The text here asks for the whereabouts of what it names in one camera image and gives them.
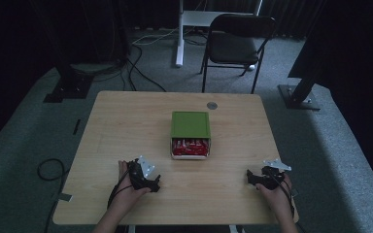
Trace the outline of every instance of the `red items in box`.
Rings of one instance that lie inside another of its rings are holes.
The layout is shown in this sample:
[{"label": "red items in box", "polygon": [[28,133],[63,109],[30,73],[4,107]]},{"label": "red items in box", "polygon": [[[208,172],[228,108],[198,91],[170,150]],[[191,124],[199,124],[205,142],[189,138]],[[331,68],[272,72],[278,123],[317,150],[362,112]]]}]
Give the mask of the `red items in box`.
[{"label": "red items in box", "polygon": [[207,139],[173,139],[172,153],[174,155],[208,155]]}]

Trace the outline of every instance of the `dark background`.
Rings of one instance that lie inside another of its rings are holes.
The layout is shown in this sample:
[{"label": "dark background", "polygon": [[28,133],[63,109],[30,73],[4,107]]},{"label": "dark background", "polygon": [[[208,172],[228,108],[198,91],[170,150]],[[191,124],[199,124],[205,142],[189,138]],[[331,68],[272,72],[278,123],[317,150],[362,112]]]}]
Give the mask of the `dark background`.
[{"label": "dark background", "polygon": [[[90,2],[43,1],[70,63],[105,62],[122,56],[119,46],[113,56],[105,58],[99,45],[94,45],[93,25],[87,23],[83,10],[83,4]],[[197,2],[186,1],[186,9],[194,9]],[[217,1],[210,7],[245,12],[254,5],[254,1],[246,6],[238,2],[242,1]],[[309,68],[313,67],[310,62],[324,53],[317,83],[331,90],[373,169],[373,2],[328,0],[323,8],[324,1],[264,2],[261,14],[279,22],[277,36],[297,40],[308,37],[290,77],[309,79]],[[178,9],[178,1],[173,0],[128,1],[125,20],[129,27],[141,29],[176,28]],[[319,9],[322,13],[316,17]],[[105,28],[105,33],[111,30],[113,16],[119,20],[116,13],[109,14],[105,8],[94,13],[95,17],[102,16],[95,25]],[[31,86],[54,64],[51,46],[29,2],[0,1],[0,130]]]}]

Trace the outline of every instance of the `wooden table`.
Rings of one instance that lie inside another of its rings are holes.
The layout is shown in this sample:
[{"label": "wooden table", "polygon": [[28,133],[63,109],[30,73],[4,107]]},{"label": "wooden table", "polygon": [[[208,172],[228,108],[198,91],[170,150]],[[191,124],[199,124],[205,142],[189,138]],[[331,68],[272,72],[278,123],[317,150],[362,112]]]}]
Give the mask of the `wooden table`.
[{"label": "wooden table", "polygon": [[[215,110],[207,103],[218,105]],[[170,155],[173,111],[209,112],[212,145],[206,160]],[[144,155],[161,175],[121,224],[258,224],[276,222],[247,184],[264,159],[279,158],[262,101],[251,94],[102,91],[98,94],[63,193],[57,224],[96,224],[118,181],[119,160]]]}]

